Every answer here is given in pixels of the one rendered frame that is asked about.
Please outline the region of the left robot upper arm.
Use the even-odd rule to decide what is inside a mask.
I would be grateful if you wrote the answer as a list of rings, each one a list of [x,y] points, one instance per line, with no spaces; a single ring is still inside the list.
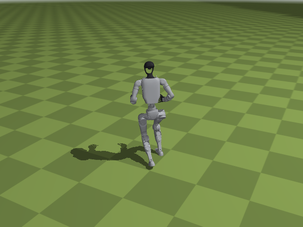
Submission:
[[[133,91],[132,91],[131,102],[136,103],[136,101],[137,101],[137,97],[136,96],[137,96],[138,91],[139,91],[139,86],[141,86],[141,85],[142,85],[142,79],[135,81],[134,87],[133,87]]]

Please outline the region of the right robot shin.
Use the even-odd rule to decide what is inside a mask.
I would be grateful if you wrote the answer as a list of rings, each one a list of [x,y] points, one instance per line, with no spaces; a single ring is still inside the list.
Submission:
[[[155,136],[155,140],[156,140],[156,142],[157,142],[158,151],[160,152],[160,150],[162,151],[162,148],[161,148],[161,131],[160,131],[160,124],[159,124],[159,130],[158,130],[158,131],[154,131],[154,136]]]

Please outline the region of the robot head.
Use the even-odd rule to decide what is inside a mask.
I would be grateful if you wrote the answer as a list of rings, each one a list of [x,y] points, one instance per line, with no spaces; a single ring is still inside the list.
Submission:
[[[152,72],[151,73],[147,73],[146,72],[146,68],[148,68],[149,70],[152,68]],[[146,79],[153,79],[155,78],[152,73],[153,73],[153,69],[154,69],[154,63],[151,62],[151,61],[148,61],[144,64],[144,70],[145,70],[145,73],[147,74],[147,77]]]

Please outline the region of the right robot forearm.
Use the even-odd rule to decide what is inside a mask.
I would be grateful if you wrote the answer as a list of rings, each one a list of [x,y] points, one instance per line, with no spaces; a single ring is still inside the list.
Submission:
[[[173,99],[173,98],[172,98],[172,99]],[[171,99],[168,99],[167,96],[164,97],[164,98],[162,98],[162,101],[163,101],[163,102],[167,102],[167,101],[170,101],[170,100],[171,100]]]

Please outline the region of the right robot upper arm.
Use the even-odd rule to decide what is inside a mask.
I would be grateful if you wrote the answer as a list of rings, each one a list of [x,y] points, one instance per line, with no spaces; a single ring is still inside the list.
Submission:
[[[167,98],[172,99],[174,97],[174,94],[172,93],[171,88],[169,87],[167,81],[165,79],[159,79],[159,80],[160,80],[160,85],[163,85],[163,88],[168,93]]]

